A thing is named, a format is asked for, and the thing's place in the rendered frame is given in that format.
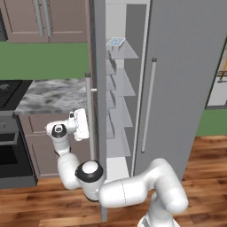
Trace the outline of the grey freezer shelf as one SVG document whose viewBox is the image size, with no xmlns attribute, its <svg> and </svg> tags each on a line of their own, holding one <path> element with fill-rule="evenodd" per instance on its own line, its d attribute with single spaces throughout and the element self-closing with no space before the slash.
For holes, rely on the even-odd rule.
<svg viewBox="0 0 227 227">
<path fill-rule="evenodd" d="M 106 49 L 106 59 L 137 59 L 138 55 L 130 46 L 127 40 L 124 41 L 121 48 L 110 47 Z"/>
<path fill-rule="evenodd" d="M 125 98 L 124 97 L 117 97 L 115 99 L 115 108 L 114 112 L 116 116 L 121 119 L 121 122 L 124 127 L 132 127 L 133 123 L 129 115 L 129 110 L 127 108 Z"/>
<path fill-rule="evenodd" d="M 130 156 L 129 144 L 125 129 L 117 129 L 113 139 L 106 140 L 106 153 L 108 158 Z"/>
<path fill-rule="evenodd" d="M 113 81 L 115 84 L 114 93 L 117 96 L 135 96 L 135 91 L 124 68 L 117 69 L 116 74 L 113 75 Z"/>
</svg>

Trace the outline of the grey fridge door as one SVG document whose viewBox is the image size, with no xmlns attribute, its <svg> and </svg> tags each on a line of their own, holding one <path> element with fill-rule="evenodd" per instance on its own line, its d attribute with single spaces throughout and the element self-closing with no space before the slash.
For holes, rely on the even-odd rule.
<svg viewBox="0 0 227 227">
<path fill-rule="evenodd" d="M 152 0 L 133 173 L 167 160 L 184 175 L 227 35 L 227 0 Z M 152 104 L 141 153 L 152 58 Z"/>
</svg>

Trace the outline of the grey freezer door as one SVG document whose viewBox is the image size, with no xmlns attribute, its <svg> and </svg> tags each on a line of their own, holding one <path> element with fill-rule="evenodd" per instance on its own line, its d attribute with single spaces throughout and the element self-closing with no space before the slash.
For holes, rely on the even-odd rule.
<svg viewBox="0 0 227 227">
<path fill-rule="evenodd" d="M 98 99 L 98 155 L 106 172 L 106 0 L 94 0 L 96 77 Z"/>
</svg>

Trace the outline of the dark framed window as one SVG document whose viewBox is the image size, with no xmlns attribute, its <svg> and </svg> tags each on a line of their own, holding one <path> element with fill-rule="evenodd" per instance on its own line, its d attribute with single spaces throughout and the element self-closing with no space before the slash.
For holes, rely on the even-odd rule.
<svg viewBox="0 0 227 227">
<path fill-rule="evenodd" d="M 207 98 L 206 109 L 227 109 L 227 37 Z"/>
</svg>

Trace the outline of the black stove with oven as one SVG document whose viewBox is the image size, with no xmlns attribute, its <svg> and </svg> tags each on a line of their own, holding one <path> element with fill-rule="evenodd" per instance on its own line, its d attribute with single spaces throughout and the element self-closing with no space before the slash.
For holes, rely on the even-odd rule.
<svg viewBox="0 0 227 227">
<path fill-rule="evenodd" d="M 15 113 L 31 80 L 0 80 L 0 189 L 37 186 L 20 118 Z"/>
</svg>

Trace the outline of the grey fridge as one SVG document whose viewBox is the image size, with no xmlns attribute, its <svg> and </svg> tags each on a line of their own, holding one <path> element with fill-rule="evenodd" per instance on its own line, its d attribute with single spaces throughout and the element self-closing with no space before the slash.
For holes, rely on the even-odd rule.
<svg viewBox="0 0 227 227">
<path fill-rule="evenodd" d="M 134 152 L 137 150 L 137 136 L 143 99 L 145 58 L 151 9 L 152 0 L 106 0 L 106 49 L 110 48 L 106 44 L 113 37 L 125 37 L 138 55 L 137 59 L 106 59 L 106 140 L 113 139 L 115 131 L 124 128 L 130 150 L 130 156 L 126 157 L 108 158 L 106 154 L 106 179 L 108 183 L 113 180 L 137 176 L 145 171 L 144 169 L 144 171 L 135 175 L 133 173 L 133 163 Z M 97 90 L 94 0 L 90 0 L 90 34 L 93 84 Z M 113 75 L 116 74 L 118 68 L 125 69 L 135 91 L 135 96 L 123 96 L 133 123 L 132 127 L 124 127 L 121 119 L 114 112 L 115 99 L 119 96 L 114 93 Z M 95 100 L 96 139 L 98 142 L 97 92 Z"/>
</svg>

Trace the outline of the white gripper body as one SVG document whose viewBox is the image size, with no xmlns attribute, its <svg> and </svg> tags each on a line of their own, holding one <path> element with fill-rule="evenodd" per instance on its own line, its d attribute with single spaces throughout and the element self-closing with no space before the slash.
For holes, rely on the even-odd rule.
<svg viewBox="0 0 227 227">
<path fill-rule="evenodd" d="M 76 141 L 82 141 L 83 139 L 87 139 L 90 136 L 90 134 L 86 113 L 83 108 L 74 111 L 74 120 L 75 120 L 74 139 Z"/>
</svg>

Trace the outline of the brown wall cupboard door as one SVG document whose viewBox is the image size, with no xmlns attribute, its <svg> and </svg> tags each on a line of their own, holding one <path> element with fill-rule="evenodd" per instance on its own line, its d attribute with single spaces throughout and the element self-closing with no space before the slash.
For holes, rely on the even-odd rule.
<svg viewBox="0 0 227 227">
<path fill-rule="evenodd" d="M 85 0 L 47 0 L 51 43 L 86 43 Z"/>
<path fill-rule="evenodd" d="M 46 35 L 39 35 L 34 0 L 0 0 L 0 10 L 10 43 L 48 42 Z"/>
</svg>

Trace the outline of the brown base cupboard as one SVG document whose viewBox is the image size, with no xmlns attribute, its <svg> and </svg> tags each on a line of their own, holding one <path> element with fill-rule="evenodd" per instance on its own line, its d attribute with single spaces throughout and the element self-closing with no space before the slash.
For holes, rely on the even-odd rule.
<svg viewBox="0 0 227 227">
<path fill-rule="evenodd" d="M 46 133 L 45 126 L 52 121 L 67 120 L 69 114 L 20 114 L 19 118 L 37 178 L 58 177 L 58 155 L 54 151 L 53 143 Z"/>
</svg>

